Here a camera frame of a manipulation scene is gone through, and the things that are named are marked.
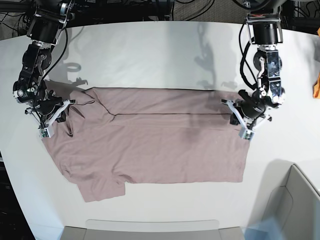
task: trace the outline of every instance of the t-shirt sleeve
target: t-shirt sleeve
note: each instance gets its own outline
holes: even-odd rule
[[[125,184],[112,177],[101,176],[97,172],[86,174],[65,167],[61,173],[68,181],[77,184],[86,203],[125,195]]]

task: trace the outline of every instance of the white table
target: white table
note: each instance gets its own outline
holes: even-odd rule
[[[238,24],[135,22],[69,29],[69,45],[52,81],[78,87],[217,89],[245,87],[239,66]],[[248,41],[246,29],[242,42]],[[313,99],[320,39],[284,31],[285,104],[272,112],[251,142],[242,183],[128,184],[122,197],[85,203],[75,184],[58,171],[38,137],[37,125],[12,96],[31,41],[0,42],[0,150],[21,209],[39,239],[57,239],[64,226],[86,220],[175,222],[218,220],[219,228],[258,223],[270,193],[282,186],[293,162],[319,159],[320,100]],[[63,34],[53,61],[65,45]],[[247,60],[252,63],[256,47]],[[245,68],[250,81],[253,81]]]
[[[301,161],[298,162],[296,166],[303,173],[305,178],[309,181],[309,183],[313,186],[317,193],[320,195],[320,160],[313,159]]]

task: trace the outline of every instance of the gray floor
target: gray floor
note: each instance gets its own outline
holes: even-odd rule
[[[190,0],[180,0],[181,2],[188,2]],[[195,0],[189,4],[181,4],[176,2],[174,6],[174,20],[185,21],[196,16],[198,13],[206,10],[213,0]],[[193,21],[201,22],[223,22],[223,23],[243,23],[246,11],[237,7],[231,0],[215,0],[213,6],[205,14],[193,19]],[[0,14],[0,22],[5,15]],[[10,27],[17,29],[19,17],[7,16],[4,23]],[[20,24],[20,28],[24,28],[24,23]],[[17,37],[16,31],[0,24],[0,40]]]

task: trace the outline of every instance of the metal bracket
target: metal bracket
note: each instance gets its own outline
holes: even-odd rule
[[[239,123],[241,125],[241,130],[239,132],[239,136],[242,139],[251,140],[255,135],[255,131],[248,129],[247,124],[243,120],[241,114],[235,108],[234,102],[231,101],[231,100],[227,100],[226,102],[223,102],[223,104],[227,105],[229,107],[229,109],[234,113],[236,118],[238,119],[238,121],[239,121]]]
[[[70,10],[72,9],[72,7],[74,6],[74,2],[75,2],[75,0],[71,0],[68,5],[66,5],[66,3],[62,4],[61,9],[60,9],[60,14],[41,9],[41,8],[39,8],[39,6],[37,6],[35,9],[35,13],[33,15],[31,25],[30,25],[26,35],[32,39],[32,30],[33,30],[34,25],[38,19],[44,19],[46,21],[59,23],[60,26],[56,32],[54,42],[50,42],[50,44],[52,46],[56,46],[59,42],[62,30],[67,25],[68,14],[69,14]]]
[[[269,81],[268,95],[272,103],[278,104],[282,96],[279,52],[278,50],[266,50],[265,54],[267,79]]]
[[[262,75],[265,72],[265,59],[261,56],[259,58],[259,62],[260,62],[260,68],[261,69],[260,69],[260,71],[259,71],[259,73],[257,75],[257,81],[258,81],[257,88],[259,90],[259,97],[262,98],[262,97],[265,97],[267,95],[266,90],[262,87],[262,80],[261,80]]]
[[[271,116],[269,114],[266,114],[264,116],[264,118],[259,122],[257,123],[252,129],[256,130],[257,128],[259,128],[262,124],[264,124],[266,121],[271,121]]]
[[[278,29],[277,33],[278,33],[278,36],[279,36],[279,39],[280,39],[280,41],[278,43],[282,44],[284,42],[284,36],[283,36],[282,28],[281,28],[280,13],[262,14],[260,16],[252,15],[252,14],[249,13],[246,16],[246,26],[247,26],[247,29],[248,29],[250,44],[255,44],[251,40],[252,39],[252,35],[251,35],[251,31],[250,31],[250,25],[260,24],[260,23],[268,23],[268,24],[276,23],[276,27]]]
[[[45,121],[44,123],[45,127],[44,128],[39,127],[39,134],[41,138],[51,138],[55,134],[52,124],[59,117],[59,115],[64,110],[66,110],[66,108],[70,104],[73,104],[73,101],[72,102],[70,100],[63,101],[63,105],[54,113],[54,115],[50,119]]]

